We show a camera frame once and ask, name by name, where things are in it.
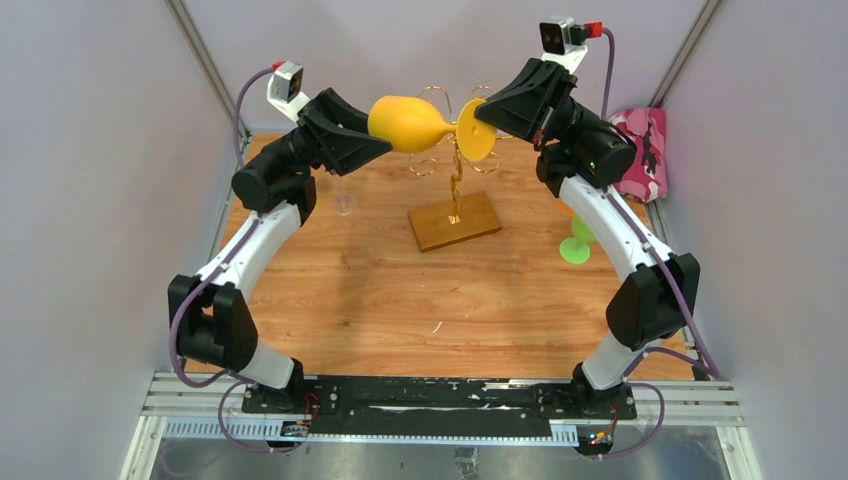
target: metal frame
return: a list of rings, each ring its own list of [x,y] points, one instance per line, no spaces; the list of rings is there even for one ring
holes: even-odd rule
[[[182,31],[186,42],[189,44],[197,61],[199,62],[207,80],[210,83],[221,107],[229,118],[235,118],[235,105],[229,96],[223,79],[216,68],[203,40],[191,20],[191,16],[182,0],[165,0],[166,5],[174,16],[174,19]],[[723,0],[706,0],[698,17],[696,18],[686,39],[675,55],[674,60],[663,80],[654,94],[651,105],[660,107],[668,97],[677,78],[692,56],[695,48],[715,17]],[[249,133],[245,133],[245,142],[249,142]],[[232,193],[226,199],[222,216],[218,226],[218,234],[214,242],[213,250],[210,252],[212,258],[217,252],[226,227],[226,219],[232,208]],[[655,235],[662,241],[668,243],[668,229],[666,228],[662,211],[656,202],[647,206],[648,215]],[[694,342],[688,329],[683,329],[684,345],[689,356],[697,358]],[[206,374],[197,374],[198,377],[208,377]],[[218,433],[214,428],[206,429],[187,428],[179,430],[179,425],[212,425],[217,422],[217,409],[220,396],[224,390],[233,384],[234,380],[222,378],[220,381],[203,390],[191,389],[184,386],[174,374],[157,373],[153,377],[147,394],[138,425],[133,436],[127,457],[121,471],[120,478],[123,480],[148,479],[153,471],[160,442],[163,438],[172,435],[186,437],[195,435],[201,438],[209,438],[210,433]],[[546,383],[554,380],[511,380],[512,383]],[[747,428],[742,418],[736,400],[735,391],[728,382],[696,382],[696,381],[652,381],[650,382],[663,393],[666,400],[666,418],[664,425],[669,426],[711,426],[716,429],[719,441],[724,453],[724,461],[734,480],[762,478],[756,458],[753,454]],[[509,384],[490,384],[489,388],[507,388]],[[268,429],[281,426],[283,420],[296,420],[300,415],[248,415],[241,412],[241,403],[244,396],[244,388],[238,388],[232,392],[225,403],[227,417],[235,419],[238,424],[246,428],[234,428],[231,432],[235,438],[240,440],[257,439],[266,434]],[[644,426],[652,424],[659,411],[659,402],[655,394],[649,390],[636,389],[633,394],[639,417],[635,420],[622,421],[622,425]],[[423,439],[412,437],[393,438],[370,438],[365,436],[318,438],[311,436],[308,441],[356,441],[372,443],[444,443],[456,444],[532,444],[532,445],[558,445],[565,444],[569,432],[577,426],[606,424],[604,420],[551,420],[553,432],[563,432],[563,437],[539,439],[536,442],[522,443],[521,440],[503,439],[475,439],[468,438],[464,441],[456,439]]]
[[[253,136],[247,133],[247,136],[244,137],[244,143],[242,144],[242,161],[247,157],[247,151],[250,148],[251,143],[253,142]],[[238,170],[238,165],[233,166],[233,173]],[[212,245],[209,247],[209,255],[207,256],[208,260],[212,260],[218,255],[220,251],[221,245],[224,243],[224,234],[227,232],[227,221],[230,219],[230,212],[233,210],[233,205],[236,201],[236,194],[232,188],[227,188],[227,196],[224,198],[224,203],[221,205],[221,216],[218,217],[218,226],[215,228],[215,240],[212,242]]]
[[[686,35],[686,39],[680,45],[680,49],[675,54],[674,60],[672,60],[671,65],[668,67],[668,71],[663,76],[659,87],[657,87],[657,91],[651,98],[652,107],[662,107],[663,103],[665,103],[668,94],[677,82],[677,77],[689,62],[689,58],[694,53],[695,48],[698,46],[713,18],[715,18],[716,12],[718,12],[719,7],[723,3],[724,0],[706,0],[704,2],[701,11],[698,12],[698,16],[695,18],[695,23],[692,24],[692,28]]]

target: white wall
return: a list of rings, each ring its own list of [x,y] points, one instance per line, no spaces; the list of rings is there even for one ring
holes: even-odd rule
[[[228,122],[162,1],[2,2],[0,43],[0,476],[116,478]]]
[[[667,103],[672,243],[769,480],[848,465],[844,12],[726,2]]]
[[[417,95],[437,84],[461,106],[474,86],[501,88],[542,53],[540,21],[553,14],[603,20],[618,40],[614,109],[648,103],[703,0],[186,0],[235,98],[244,82],[277,60],[304,66],[304,91],[334,87],[368,111],[383,95]],[[600,112],[605,39],[578,70],[575,98]],[[257,130],[288,128],[250,92],[243,109]]]

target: wood grain surface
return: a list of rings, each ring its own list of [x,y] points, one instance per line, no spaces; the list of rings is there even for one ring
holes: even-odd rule
[[[275,138],[256,135],[248,158]],[[419,252],[407,212],[450,199],[450,148],[426,177],[394,153],[340,182],[314,172],[316,210],[250,298],[262,339],[310,374],[571,377],[607,331],[604,312],[619,286],[612,264],[597,244],[583,265],[560,257],[572,212],[536,179],[536,155],[518,140],[498,142],[497,171],[467,168],[459,184],[463,194],[488,193],[503,230]],[[332,208],[339,184],[358,202],[349,216]],[[233,208],[225,240],[246,216]],[[682,351],[679,335],[666,344]],[[655,354],[633,377],[690,379],[691,371]]]
[[[460,221],[452,224],[453,207],[451,198],[409,211],[409,224],[421,252],[501,231],[501,221],[485,190],[459,196],[456,216]]]

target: pink camouflage bag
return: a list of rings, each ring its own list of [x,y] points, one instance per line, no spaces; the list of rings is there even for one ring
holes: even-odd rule
[[[661,108],[631,108],[610,117],[636,144],[636,160],[615,184],[622,195],[648,203],[668,195],[665,172],[665,110]]]

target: purple cable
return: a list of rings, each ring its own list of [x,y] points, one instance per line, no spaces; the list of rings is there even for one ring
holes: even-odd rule
[[[182,382],[188,385],[189,387],[203,388],[209,386],[216,380],[221,378],[221,376],[223,376],[225,373],[227,373],[227,370],[221,370],[220,372],[216,373],[215,375],[212,375],[211,377],[202,382],[195,382],[194,380],[190,379],[185,374],[185,371],[183,370],[182,365],[180,365],[180,360],[177,356],[177,334],[180,331],[180,323],[182,322],[189,305],[191,305],[191,302],[193,302],[194,299],[197,298],[198,295],[200,295],[200,292],[202,292],[206,287],[209,286],[210,283],[212,283],[212,280],[215,280],[215,277],[221,274],[221,272],[223,271],[221,265],[225,263],[230,263],[230,261],[236,256],[239,250],[244,247],[244,244],[247,243],[251,236],[253,236],[253,232],[256,231],[257,227],[259,227],[258,218],[253,220],[253,223],[250,224],[244,235],[242,235],[239,241],[236,242],[235,246],[233,246],[232,250],[230,250],[230,253],[228,253],[224,257],[224,259],[221,260],[221,263],[217,267],[215,267],[215,270],[213,270],[212,273],[209,274],[209,276],[203,279],[203,281],[200,282],[198,286],[194,287],[194,289],[189,292],[189,294],[183,300],[183,303],[181,303],[179,308],[177,308],[177,312],[174,314],[174,319],[171,322],[170,335],[168,336],[168,356],[171,358],[171,367],[173,367],[174,373],[177,375],[177,378],[182,380]],[[243,381],[244,379],[244,377],[239,377],[236,374],[232,375],[238,378],[239,380]]]
[[[613,197],[613,195],[607,195],[612,206],[618,211],[621,217],[625,222],[630,226],[633,233],[639,237],[639,241],[642,245],[648,245],[648,254],[654,259],[657,263],[657,266],[660,267],[660,270],[663,272],[663,276],[666,281],[668,281],[669,286],[671,286],[671,291],[674,294],[674,298],[677,300],[677,304],[680,307],[680,311],[683,313],[683,319],[686,321],[686,326],[689,327],[689,331],[692,333],[692,337],[695,339],[695,347],[697,347],[698,351],[701,355],[704,356],[704,361],[706,362],[707,372],[713,376],[716,380],[721,379],[721,375],[718,372],[718,368],[716,367],[715,360],[713,360],[712,355],[707,350],[706,345],[704,345],[704,339],[701,338],[701,333],[698,331],[698,327],[695,326],[695,320],[692,318],[692,312],[689,311],[689,306],[686,304],[686,299],[683,297],[683,292],[680,291],[680,286],[677,285],[677,281],[674,280],[674,276],[671,274],[671,271],[666,266],[665,262],[662,258],[660,258],[660,254],[657,253],[657,250],[651,245],[648,241],[648,237],[645,236],[645,233],[642,232],[642,229],[636,224],[636,222],[630,218],[630,215],[627,214],[627,211],[624,207],[621,206],[620,203]]]
[[[607,79],[604,82],[604,103],[601,105],[601,120],[607,119],[607,104],[609,104],[609,89],[610,84],[612,83],[612,66],[615,64],[615,35],[612,34],[612,30],[604,27],[604,35],[607,36],[607,40],[610,42],[610,53],[609,60],[607,60]]]
[[[606,455],[596,455],[594,458],[596,458],[598,460],[603,460],[604,458],[620,458],[620,457],[630,455],[631,453],[636,453],[639,450],[648,446],[649,443],[653,442],[654,439],[657,437],[657,435],[659,435],[660,429],[662,428],[662,422],[663,422],[663,420],[665,420],[665,397],[662,396],[662,392],[660,391],[660,389],[655,387],[654,385],[651,385],[650,383],[636,382],[636,383],[628,383],[627,385],[629,385],[630,387],[637,387],[637,388],[639,388],[639,387],[649,388],[649,389],[653,390],[654,393],[657,394],[657,397],[659,397],[659,399],[660,399],[660,416],[657,417],[657,426],[654,427],[654,429],[651,430],[651,434],[648,435],[647,437],[645,437],[645,439],[642,440],[641,442],[639,442],[639,444],[634,445],[634,446],[629,447],[629,448],[625,448],[624,450],[621,450],[620,452],[607,453]]]
[[[292,450],[297,449],[301,444],[297,444],[293,447],[281,447],[281,448],[251,447],[250,445],[247,445],[245,443],[242,443],[242,442],[236,440],[235,438],[233,438],[232,435],[230,435],[229,430],[227,430],[227,425],[224,423],[224,403],[227,401],[227,397],[230,396],[230,393],[232,393],[233,390],[235,390],[236,388],[238,388],[242,385],[247,385],[247,383],[246,382],[236,382],[236,383],[232,384],[230,386],[230,388],[228,388],[227,391],[224,392],[224,395],[221,396],[221,402],[218,403],[218,426],[221,427],[221,433],[224,434],[224,437],[226,437],[227,440],[229,440],[230,443],[232,443],[233,445],[241,448],[242,450],[245,450],[247,452],[252,452],[252,453],[286,453],[286,452],[291,452]]]
[[[707,373],[707,374],[712,375],[712,373],[710,372],[709,367],[707,367],[705,364],[703,364],[703,363],[701,363],[701,362],[699,362],[699,361],[695,360],[694,358],[689,358],[689,357],[687,357],[686,355],[683,355],[683,354],[682,354],[682,353],[680,353],[680,352],[675,352],[674,350],[671,350],[670,348],[665,348],[665,347],[648,347],[648,348],[646,348],[646,349],[645,349],[645,353],[646,353],[646,354],[647,354],[647,353],[654,353],[654,352],[656,352],[656,353],[664,353],[664,354],[666,354],[666,355],[671,355],[671,356],[672,356],[672,357],[674,357],[674,358],[677,358],[677,359],[683,360],[684,362],[688,363],[689,365],[692,365],[693,367],[697,368],[698,370],[700,370],[700,371],[702,371],[702,372],[704,372],[704,373]],[[638,366],[639,366],[639,363],[641,363],[641,362],[642,362],[642,359],[643,359],[643,358],[644,358],[644,356],[643,356],[643,355],[639,355],[638,357],[636,357],[635,359],[633,359],[633,362],[631,362],[631,363],[630,363],[630,365],[628,365],[628,367],[624,370],[624,373],[623,373],[622,375],[623,375],[624,377],[629,377],[629,376],[630,376],[630,374],[631,374],[631,373],[633,373],[633,370],[636,370],[636,367],[638,367]]]
[[[236,160],[238,160],[239,168],[244,167],[244,159],[242,158],[241,151],[241,132],[239,132],[239,127],[241,126],[241,103],[244,101],[244,96],[247,94],[250,87],[256,83],[257,80],[271,73],[274,73],[274,67],[268,67],[256,72],[247,80],[247,83],[241,87],[239,96],[236,98],[236,111],[235,118],[233,119],[233,144],[236,148]]]

